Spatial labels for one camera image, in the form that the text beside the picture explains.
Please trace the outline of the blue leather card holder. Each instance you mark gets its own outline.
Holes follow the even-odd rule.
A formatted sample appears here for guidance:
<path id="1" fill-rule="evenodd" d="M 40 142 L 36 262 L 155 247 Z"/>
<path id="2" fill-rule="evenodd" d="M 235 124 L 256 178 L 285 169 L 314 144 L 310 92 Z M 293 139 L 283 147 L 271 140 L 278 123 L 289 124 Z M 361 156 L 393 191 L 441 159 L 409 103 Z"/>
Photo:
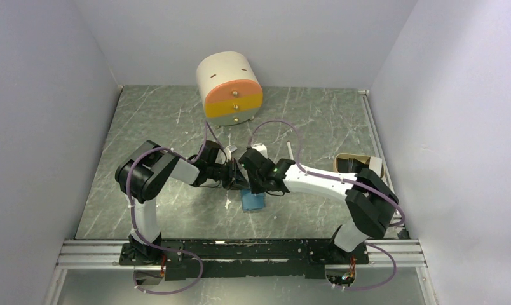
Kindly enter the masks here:
<path id="1" fill-rule="evenodd" d="M 240 194 L 241 206 L 244 212 L 258 211 L 266 207 L 265 193 L 254 194 L 248 189 L 243 189 Z"/>

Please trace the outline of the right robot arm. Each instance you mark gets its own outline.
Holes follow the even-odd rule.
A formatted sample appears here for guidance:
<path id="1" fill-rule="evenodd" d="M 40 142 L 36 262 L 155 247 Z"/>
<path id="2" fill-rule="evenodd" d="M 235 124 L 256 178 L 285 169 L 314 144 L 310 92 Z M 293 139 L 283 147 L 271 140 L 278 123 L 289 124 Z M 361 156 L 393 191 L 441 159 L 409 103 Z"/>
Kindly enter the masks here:
<path id="1" fill-rule="evenodd" d="M 399 209 L 399 199 L 370 168 L 337 173 L 303 166 L 292 159 L 274 163 L 253 147 L 239 162 L 253 193 L 305 193 L 346 205 L 351 219 L 339 226 L 329 246 L 329 255 L 337 263 L 346 262 L 365 240 L 383 238 Z"/>

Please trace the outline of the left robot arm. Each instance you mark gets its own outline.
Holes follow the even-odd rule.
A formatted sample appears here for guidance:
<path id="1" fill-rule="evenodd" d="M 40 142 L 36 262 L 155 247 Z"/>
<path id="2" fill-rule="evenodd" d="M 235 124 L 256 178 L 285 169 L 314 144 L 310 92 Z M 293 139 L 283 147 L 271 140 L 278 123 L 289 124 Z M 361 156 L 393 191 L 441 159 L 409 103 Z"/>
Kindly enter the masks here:
<path id="1" fill-rule="evenodd" d="M 145 141 L 120 164 L 115 180 L 126 195 L 134 221 L 129 243 L 146 264 L 154 264 L 162 255 L 156 197 L 168 179 L 193 187 L 249 188 L 238 163 L 217 142 L 206 140 L 197 154 L 185 159 L 153 141 Z"/>

